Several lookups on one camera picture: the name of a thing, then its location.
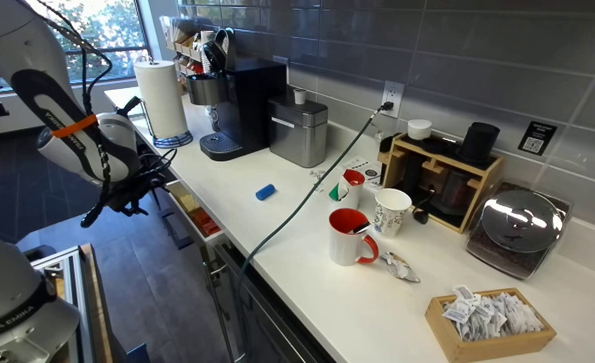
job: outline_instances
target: black coffee maker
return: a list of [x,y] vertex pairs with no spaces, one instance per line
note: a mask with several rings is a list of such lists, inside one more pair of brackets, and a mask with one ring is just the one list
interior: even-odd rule
[[287,93],[287,66],[237,59],[228,71],[187,77],[193,104],[212,104],[213,132],[199,149],[226,162],[269,148],[269,98]]

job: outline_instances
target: window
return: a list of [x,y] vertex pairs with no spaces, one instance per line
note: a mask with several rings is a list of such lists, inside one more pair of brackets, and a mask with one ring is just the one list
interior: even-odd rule
[[[28,0],[28,4],[50,20],[61,22],[55,15],[48,15],[39,0]],[[105,75],[102,80],[134,77],[134,60],[149,55],[138,0],[46,0],[46,4],[68,19],[83,39],[110,59],[112,71]],[[53,30],[53,35],[66,55],[70,82],[80,82],[83,69],[78,47],[56,30]],[[94,79],[102,71],[105,63],[90,55],[86,77]]]

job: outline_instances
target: wooden box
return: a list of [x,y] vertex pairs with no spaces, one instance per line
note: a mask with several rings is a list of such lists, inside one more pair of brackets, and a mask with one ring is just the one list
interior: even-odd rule
[[457,337],[455,324],[444,318],[444,307],[455,301],[455,295],[435,296],[432,298],[426,320],[430,322],[444,355],[452,363],[459,361],[483,361],[483,358],[497,358],[507,355],[522,355],[540,351],[547,342],[557,337],[557,330],[538,314],[538,311],[520,295],[517,288],[500,288],[500,291],[480,291],[477,295],[484,296],[498,296],[500,292],[509,292],[519,296],[525,304],[528,304],[537,318],[542,322],[542,330],[527,333],[527,334],[510,334],[500,339],[487,339],[487,341],[461,341]]
[[[442,139],[432,138],[427,144],[442,145]],[[445,181],[450,176],[459,174],[465,178],[464,214],[447,215],[433,207],[427,207],[427,212],[440,224],[455,232],[465,232],[473,212],[477,210],[477,203],[500,183],[503,159],[490,158],[487,168],[473,168],[470,163],[457,162],[455,158],[450,158],[450,154],[452,151],[427,151],[422,145],[410,142],[405,135],[400,135],[393,139],[391,151],[386,158],[379,158],[379,162],[386,163],[383,186],[401,188],[403,179],[407,179],[412,174],[418,174],[412,170],[412,162],[416,163],[416,159],[422,163],[419,183],[416,186],[418,192],[433,189],[435,197],[442,196],[444,188],[447,188]]]

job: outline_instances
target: black cable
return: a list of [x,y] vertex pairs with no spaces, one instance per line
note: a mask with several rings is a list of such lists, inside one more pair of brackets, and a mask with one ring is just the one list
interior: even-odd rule
[[341,163],[341,159],[353,149],[353,145],[358,142],[358,138],[365,132],[365,128],[373,123],[373,116],[379,112],[379,110],[387,110],[391,109],[393,103],[383,103],[379,104],[372,116],[365,121],[365,125],[358,128],[358,132],[355,135],[355,139],[341,151],[341,155],[333,162],[333,166],[317,179],[317,183],[311,188],[311,192],[301,200],[301,203],[295,207],[295,212],[278,224],[278,228],[274,228],[242,263],[242,269],[239,269],[239,279],[235,283],[235,313],[237,316],[242,318],[242,285],[245,285],[245,274],[247,274],[247,269],[252,265],[252,258],[261,252],[261,247],[264,243],[269,243],[289,222],[295,219],[295,215],[302,210],[302,205],[312,197],[312,194],[318,189],[318,186],[323,183],[323,179]]

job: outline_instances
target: red handle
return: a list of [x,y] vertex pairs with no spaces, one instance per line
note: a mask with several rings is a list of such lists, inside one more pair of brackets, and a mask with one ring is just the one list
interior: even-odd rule
[[372,236],[365,236],[360,241],[365,241],[372,247],[373,256],[360,256],[356,263],[358,265],[372,265],[379,256],[377,241]]

